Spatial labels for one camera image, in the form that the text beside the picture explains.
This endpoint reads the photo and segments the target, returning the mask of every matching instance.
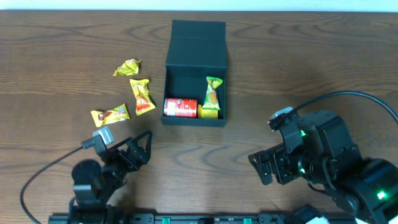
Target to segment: red can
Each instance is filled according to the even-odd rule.
[[[166,98],[164,100],[164,115],[183,118],[197,117],[198,101],[190,99]]]

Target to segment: green light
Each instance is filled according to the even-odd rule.
[[[379,200],[387,197],[386,193],[384,193],[384,191],[380,191],[379,193],[377,193],[377,197],[379,198]]]

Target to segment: snack package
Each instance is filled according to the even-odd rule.
[[[203,109],[201,105],[198,105],[198,118],[218,119],[218,110]]]
[[[116,71],[114,72],[113,76],[118,76],[118,75],[137,75],[138,70],[139,70],[139,63],[141,61],[137,59],[130,59],[125,61],[122,66],[120,66]]]
[[[218,104],[216,88],[223,83],[223,80],[215,77],[206,77],[206,79],[208,86],[205,103],[202,108],[208,110],[220,110],[221,108]]]
[[[93,116],[95,126],[97,128],[118,121],[124,121],[125,119],[130,119],[126,104],[107,111],[92,111],[91,115]]]
[[[134,96],[137,100],[137,115],[141,115],[147,111],[155,109],[155,105],[151,102],[149,97],[149,90],[147,84],[149,83],[148,79],[143,80],[133,80],[130,79],[130,85],[132,91],[134,92]]]

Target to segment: wooden table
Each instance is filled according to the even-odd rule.
[[[226,21],[227,125],[160,122],[172,19]],[[110,200],[127,211],[256,213],[310,203],[340,211],[303,179],[263,186],[247,155],[281,142],[269,116],[336,90],[374,94],[398,110],[398,15],[329,12],[0,12],[0,223],[29,223],[19,191],[37,170],[88,139],[91,110],[127,103],[132,119],[109,125],[116,141],[154,132],[152,158]],[[136,116],[129,77],[112,77],[125,60],[143,60],[158,108]],[[372,101],[340,96],[302,114],[331,109],[346,121],[363,156],[398,165],[398,128]],[[46,223],[67,212],[72,167],[98,159],[70,156],[27,189],[28,208]]]

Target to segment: open box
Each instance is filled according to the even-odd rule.
[[[225,22],[174,20],[166,60],[164,100],[194,99],[203,105],[208,85],[206,76],[218,77],[223,80],[223,84],[216,89],[221,109],[218,119],[178,118],[163,114],[163,124],[224,126],[226,67]]]

